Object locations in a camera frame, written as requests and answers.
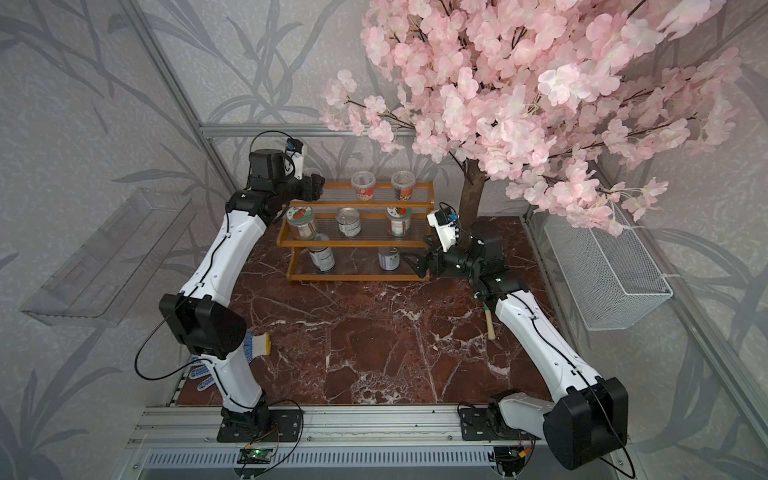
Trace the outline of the blue dotted work glove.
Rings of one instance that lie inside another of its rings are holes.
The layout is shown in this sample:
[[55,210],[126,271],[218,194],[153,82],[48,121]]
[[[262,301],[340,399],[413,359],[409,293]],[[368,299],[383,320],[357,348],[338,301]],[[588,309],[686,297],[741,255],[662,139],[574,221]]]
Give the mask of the blue dotted work glove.
[[[269,356],[271,353],[271,338],[268,333],[264,333],[258,336],[254,336],[250,331],[245,335],[243,342],[244,354],[248,364],[250,364],[255,358]],[[196,359],[192,365],[188,374],[189,380],[198,380],[198,391],[205,391],[215,384],[211,372],[207,366],[204,365],[202,359]]]

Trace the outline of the small clear red-label seed jar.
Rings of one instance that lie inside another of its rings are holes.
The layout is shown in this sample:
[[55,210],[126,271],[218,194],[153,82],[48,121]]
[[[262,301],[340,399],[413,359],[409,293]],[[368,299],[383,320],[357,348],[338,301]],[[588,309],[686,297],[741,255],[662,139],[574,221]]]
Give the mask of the small clear red-label seed jar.
[[413,189],[416,183],[415,175],[410,171],[398,171],[391,177],[391,184],[394,194],[399,201],[408,201],[411,199]]

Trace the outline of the orange wooden three-tier shelf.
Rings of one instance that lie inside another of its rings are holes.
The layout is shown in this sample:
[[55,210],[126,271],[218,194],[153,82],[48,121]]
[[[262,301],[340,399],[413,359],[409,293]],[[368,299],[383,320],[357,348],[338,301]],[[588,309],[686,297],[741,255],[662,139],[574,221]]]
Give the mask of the orange wooden three-tier shelf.
[[[291,258],[286,277],[291,281],[390,281],[418,282],[420,277],[406,263],[386,271],[379,264],[378,250],[395,248],[400,254],[422,253],[426,249],[424,238],[432,229],[426,215],[435,206],[434,186],[430,182],[417,183],[408,201],[396,198],[394,188],[388,182],[375,186],[371,200],[360,200],[349,181],[328,182],[318,201],[307,203],[315,214],[315,225],[323,235],[321,240],[299,239],[286,221],[282,222],[277,245],[290,250]],[[337,213],[343,208],[354,208],[360,214],[361,231],[347,237],[339,229]],[[402,237],[389,232],[386,216],[389,207],[409,208],[411,224]],[[310,251],[319,247],[331,249],[335,265],[329,272],[322,272],[310,260]]]

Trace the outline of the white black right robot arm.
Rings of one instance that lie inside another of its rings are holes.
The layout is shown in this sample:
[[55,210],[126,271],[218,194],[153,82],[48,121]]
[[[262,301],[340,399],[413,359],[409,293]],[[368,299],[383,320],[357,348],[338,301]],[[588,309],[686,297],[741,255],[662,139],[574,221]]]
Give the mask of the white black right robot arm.
[[554,458],[574,470],[605,461],[628,442],[629,396],[617,378],[603,378],[565,341],[544,314],[527,285],[505,264],[502,235],[492,224],[469,230],[457,214],[428,214],[434,234],[425,254],[402,258],[425,278],[464,278],[484,306],[488,321],[498,320],[517,338],[550,392],[544,401],[523,392],[493,396],[478,416],[485,421],[473,436],[511,440],[527,434],[542,440]]

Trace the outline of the pink cherry blossom tree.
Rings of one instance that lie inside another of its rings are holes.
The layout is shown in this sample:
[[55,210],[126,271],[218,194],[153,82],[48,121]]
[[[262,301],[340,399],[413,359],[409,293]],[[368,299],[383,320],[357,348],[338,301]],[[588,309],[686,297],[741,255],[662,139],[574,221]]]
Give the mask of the pink cherry blossom tree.
[[473,161],[511,199],[618,236],[667,191],[602,185],[594,163],[615,156],[635,169],[682,148],[710,153],[734,128],[723,87],[740,76],[736,49],[696,66],[627,78],[626,68],[723,8],[720,1],[374,1],[360,40],[397,88],[356,100],[342,70],[322,96],[323,123],[398,149],[414,132],[416,154]]

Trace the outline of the clear acrylic wall shelf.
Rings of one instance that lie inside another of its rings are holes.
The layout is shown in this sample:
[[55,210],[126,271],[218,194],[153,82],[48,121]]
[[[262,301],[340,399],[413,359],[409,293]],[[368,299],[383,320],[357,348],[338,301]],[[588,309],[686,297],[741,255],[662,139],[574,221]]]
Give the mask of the clear acrylic wall shelf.
[[195,215],[187,196],[136,190],[20,311],[48,326],[118,325]]

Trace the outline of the purple label tin can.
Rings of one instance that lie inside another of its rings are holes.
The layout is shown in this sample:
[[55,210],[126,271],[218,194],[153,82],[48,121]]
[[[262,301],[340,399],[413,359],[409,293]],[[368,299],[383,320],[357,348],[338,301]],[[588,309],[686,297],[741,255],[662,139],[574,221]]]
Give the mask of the purple label tin can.
[[378,263],[382,270],[392,272],[400,266],[400,252],[395,247],[380,247],[378,249]]

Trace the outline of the silver green label tin can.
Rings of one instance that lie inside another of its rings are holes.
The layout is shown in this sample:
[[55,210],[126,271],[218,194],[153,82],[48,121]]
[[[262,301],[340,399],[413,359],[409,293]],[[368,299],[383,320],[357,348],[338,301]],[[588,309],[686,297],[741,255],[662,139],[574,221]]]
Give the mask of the silver green label tin can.
[[339,231],[344,237],[355,237],[362,230],[360,213],[355,208],[340,208],[336,215],[336,221]]

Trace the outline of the clear jar tomato lid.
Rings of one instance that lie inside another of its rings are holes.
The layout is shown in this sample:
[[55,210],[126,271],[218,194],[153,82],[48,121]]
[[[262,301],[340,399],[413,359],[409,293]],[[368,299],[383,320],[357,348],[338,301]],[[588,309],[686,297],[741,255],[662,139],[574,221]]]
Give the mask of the clear jar tomato lid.
[[410,230],[412,210],[406,207],[387,207],[386,216],[390,234],[396,238],[405,237]]

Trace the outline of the aluminium front rail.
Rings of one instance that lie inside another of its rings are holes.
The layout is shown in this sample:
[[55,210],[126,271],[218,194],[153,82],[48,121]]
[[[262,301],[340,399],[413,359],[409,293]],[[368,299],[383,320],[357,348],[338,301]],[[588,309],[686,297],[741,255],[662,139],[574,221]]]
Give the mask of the aluminium front rail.
[[[564,467],[546,441],[526,433],[498,440],[485,433],[474,410],[439,405],[280,405],[280,438],[254,443],[269,450],[277,472],[290,468],[483,467],[501,450],[533,447],[533,458],[556,472]],[[246,463],[244,437],[219,442],[222,417],[214,407],[144,411],[113,474],[137,479],[151,470],[224,470],[250,476],[264,465]]]

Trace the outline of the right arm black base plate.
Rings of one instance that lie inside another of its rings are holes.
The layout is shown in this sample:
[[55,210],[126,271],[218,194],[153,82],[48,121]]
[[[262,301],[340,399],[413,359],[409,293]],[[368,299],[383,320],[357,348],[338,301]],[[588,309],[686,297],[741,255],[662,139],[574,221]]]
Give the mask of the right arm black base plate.
[[478,407],[469,403],[456,406],[459,417],[461,437],[464,441],[507,440],[492,425],[487,407]]

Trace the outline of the tall clear tomato-label jar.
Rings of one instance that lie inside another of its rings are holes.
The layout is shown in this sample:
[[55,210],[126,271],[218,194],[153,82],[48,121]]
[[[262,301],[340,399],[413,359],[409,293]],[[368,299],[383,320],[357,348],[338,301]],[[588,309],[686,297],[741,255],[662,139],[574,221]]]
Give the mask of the tall clear tomato-label jar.
[[314,210],[310,206],[291,206],[286,213],[286,222],[297,240],[309,241],[317,236]]

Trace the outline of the left green circuit board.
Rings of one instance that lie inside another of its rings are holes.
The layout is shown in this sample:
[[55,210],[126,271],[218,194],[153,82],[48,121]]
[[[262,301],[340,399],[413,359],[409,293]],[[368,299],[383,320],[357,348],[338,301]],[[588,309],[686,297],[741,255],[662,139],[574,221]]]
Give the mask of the left green circuit board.
[[245,447],[239,451],[239,465],[269,465],[277,457],[275,448]]

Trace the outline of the right circuit board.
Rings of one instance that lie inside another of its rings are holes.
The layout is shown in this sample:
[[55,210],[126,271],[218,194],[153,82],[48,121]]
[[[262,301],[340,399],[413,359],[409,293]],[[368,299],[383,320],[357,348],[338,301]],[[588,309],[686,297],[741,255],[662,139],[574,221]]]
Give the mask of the right circuit board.
[[494,471],[504,479],[517,479],[525,469],[531,448],[495,446],[490,454]]

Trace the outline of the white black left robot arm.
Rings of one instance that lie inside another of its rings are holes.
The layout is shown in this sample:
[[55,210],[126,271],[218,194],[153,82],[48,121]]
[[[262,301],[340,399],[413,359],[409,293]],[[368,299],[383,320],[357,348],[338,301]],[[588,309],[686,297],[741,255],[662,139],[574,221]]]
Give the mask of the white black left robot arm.
[[251,152],[246,186],[227,201],[211,248],[180,292],[159,303],[173,336],[206,365],[231,412],[249,413],[263,396],[245,354],[246,323],[229,309],[231,294],[253,247],[284,208],[320,198],[325,179],[306,177],[303,163],[298,140]]

